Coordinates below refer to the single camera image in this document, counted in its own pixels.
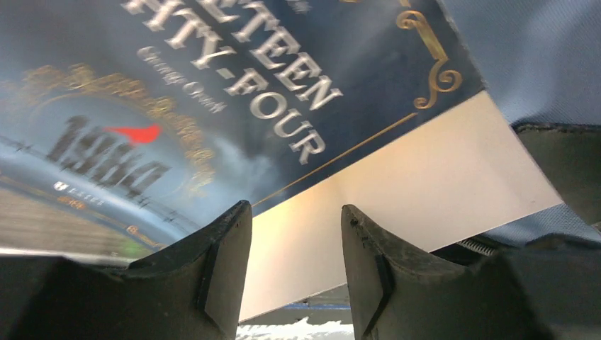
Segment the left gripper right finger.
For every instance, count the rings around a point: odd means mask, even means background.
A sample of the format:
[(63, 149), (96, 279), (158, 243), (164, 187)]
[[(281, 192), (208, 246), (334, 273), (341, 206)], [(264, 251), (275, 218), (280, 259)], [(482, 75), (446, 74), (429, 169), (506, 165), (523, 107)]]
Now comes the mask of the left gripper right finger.
[(341, 211), (357, 339), (551, 339), (505, 255), (462, 266)]

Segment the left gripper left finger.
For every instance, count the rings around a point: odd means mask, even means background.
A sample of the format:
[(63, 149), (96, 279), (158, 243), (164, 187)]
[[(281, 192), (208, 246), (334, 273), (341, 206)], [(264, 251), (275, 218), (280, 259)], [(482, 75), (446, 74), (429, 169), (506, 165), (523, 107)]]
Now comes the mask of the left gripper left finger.
[(241, 200), (126, 268), (1, 258), (2, 339), (234, 339), (252, 240)]

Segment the Nineteen Eighty-Four blue book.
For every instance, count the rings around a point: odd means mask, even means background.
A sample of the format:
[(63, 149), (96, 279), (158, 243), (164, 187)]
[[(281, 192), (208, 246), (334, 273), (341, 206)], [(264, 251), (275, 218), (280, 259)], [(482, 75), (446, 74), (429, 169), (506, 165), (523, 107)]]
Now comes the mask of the Nineteen Eighty-Four blue book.
[(151, 254), (239, 200), (240, 319), (343, 284), (355, 205), (435, 250), (560, 199), (440, 1), (2, 1), (1, 245)]

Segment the blue student backpack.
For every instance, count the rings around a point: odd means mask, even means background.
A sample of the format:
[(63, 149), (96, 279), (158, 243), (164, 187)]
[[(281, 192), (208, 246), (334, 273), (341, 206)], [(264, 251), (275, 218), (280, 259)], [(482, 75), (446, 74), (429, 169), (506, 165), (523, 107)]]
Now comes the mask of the blue student backpack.
[(512, 336), (600, 338), (600, 2), (446, 1), (487, 89), (561, 202), (476, 236)]

